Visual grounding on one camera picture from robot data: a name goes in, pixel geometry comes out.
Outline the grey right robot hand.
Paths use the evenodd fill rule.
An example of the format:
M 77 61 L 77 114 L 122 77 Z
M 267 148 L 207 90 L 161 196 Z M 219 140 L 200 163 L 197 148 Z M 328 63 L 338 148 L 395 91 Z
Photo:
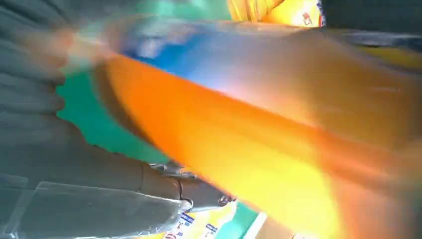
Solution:
M 131 239 L 232 198 L 85 142 L 55 115 L 0 114 L 3 239 Z

